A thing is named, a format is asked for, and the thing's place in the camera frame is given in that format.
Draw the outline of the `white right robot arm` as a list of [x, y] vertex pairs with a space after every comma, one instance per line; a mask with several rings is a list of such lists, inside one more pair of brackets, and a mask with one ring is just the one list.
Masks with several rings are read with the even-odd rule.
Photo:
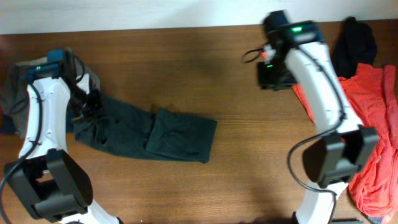
[[331, 223], [338, 197], [363, 170], [379, 136], [374, 128], [364, 127], [351, 107], [314, 22], [265, 21], [264, 32], [268, 59], [259, 76], [267, 81], [261, 87], [281, 89], [294, 78], [305, 93], [317, 130], [316, 135], [294, 145], [287, 156], [288, 169], [293, 172], [294, 151], [309, 145], [302, 154], [308, 183], [292, 174], [306, 190], [292, 223]]

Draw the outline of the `dark green Nike t-shirt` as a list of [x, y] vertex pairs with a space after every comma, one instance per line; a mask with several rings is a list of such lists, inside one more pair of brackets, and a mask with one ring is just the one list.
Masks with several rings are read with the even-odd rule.
[[150, 113], [101, 95], [103, 110], [73, 125], [77, 141], [114, 156], [207, 163], [217, 121], [159, 109]]

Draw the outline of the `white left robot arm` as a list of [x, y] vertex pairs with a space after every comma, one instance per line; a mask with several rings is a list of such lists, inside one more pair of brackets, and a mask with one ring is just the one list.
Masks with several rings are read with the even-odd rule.
[[68, 154], [67, 105], [77, 89], [62, 62], [28, 69], [25, 140], [18, 160], [6, 164], [1, 185], [10, 186], [35, 220], [118, 224], [121, 220], [95, 201], [88, 174]]

